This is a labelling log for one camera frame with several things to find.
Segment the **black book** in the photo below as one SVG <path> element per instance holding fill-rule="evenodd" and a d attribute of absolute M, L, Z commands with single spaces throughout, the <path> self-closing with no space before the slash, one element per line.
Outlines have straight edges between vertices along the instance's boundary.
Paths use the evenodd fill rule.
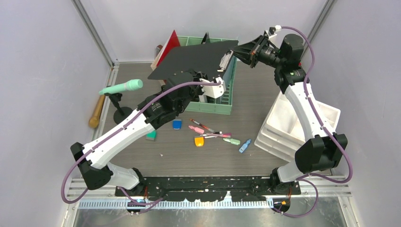
<path fill-rule="evenodd" d="M 203 37 L 203 39 L 201 41 L 201 44 L 207 44 L 207 43 L 210 43 L 210 37 L 209 37 L 209 33 L 208 32 L 205 33 L 205 35 L 204 35 L 204 37 Z"/>

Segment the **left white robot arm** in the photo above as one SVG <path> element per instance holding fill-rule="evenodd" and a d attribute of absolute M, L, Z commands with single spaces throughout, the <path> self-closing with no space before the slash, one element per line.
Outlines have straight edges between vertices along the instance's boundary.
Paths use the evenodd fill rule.
<path fill-rule="evenodd" d="M 70 149 L 89 190 L 107 184 L 127 189 L 139 196 L 145 190 L 143 177 L 136 168 L 114 165 L 110 160 L 128 145 L 174 120 L 202 93 L 200 82 L 205 73 L 188 70 L 170 77 L 161 91 L 147 97 L 121 123 L 85 145 L 76 142 Z"/>

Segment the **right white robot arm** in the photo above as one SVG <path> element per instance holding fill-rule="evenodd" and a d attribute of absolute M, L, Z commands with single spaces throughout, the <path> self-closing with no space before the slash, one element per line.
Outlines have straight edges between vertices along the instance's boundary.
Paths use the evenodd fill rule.
<path fill-rule="evenodd" d="M 294 160 L 270 174 L 270 189 L 276 194 L 282 194 L 294 181 L 308 174 L 337 167 L 348 144 L 345 134 L 337 134 L 324 123 L 317 109 L 309 79 L 300 64 L 303 42 L 302 37 L 288 34 L 277 48 L 266 35 L 261 35 L 232 49 L 233 55 L 251 68 L 261 62 L 275 69 L 274 80 L 292 104 L 303 128 L 305 144 L 295 152 Z"/>

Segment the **white drawer organizer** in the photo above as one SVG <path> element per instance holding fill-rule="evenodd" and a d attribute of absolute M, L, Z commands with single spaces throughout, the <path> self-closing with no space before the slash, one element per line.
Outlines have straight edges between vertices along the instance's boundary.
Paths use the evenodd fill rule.
<path fill-rule="evenodd" d="M 296 112 L 287 98 L 279 93 L 261 126 L 255 145 L 290 162 L 304 143 L 303 128 Z"/>

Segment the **black clipboard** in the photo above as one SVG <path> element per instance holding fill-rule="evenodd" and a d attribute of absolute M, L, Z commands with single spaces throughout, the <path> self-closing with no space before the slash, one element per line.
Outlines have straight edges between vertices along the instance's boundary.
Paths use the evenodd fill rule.
<path fill-rule="evenodd" d="M 209 78 L 222 76 L 226 83 L 232 78 L 232 69 L 218 72 L 222 57 L 234 46 L 237 40 L 220 41 L 198 45 L 173 48 L 154 71 L 148 76 L 150 80 L 164 80 L 175 73 L 187 70 L 202 72 Z"/>

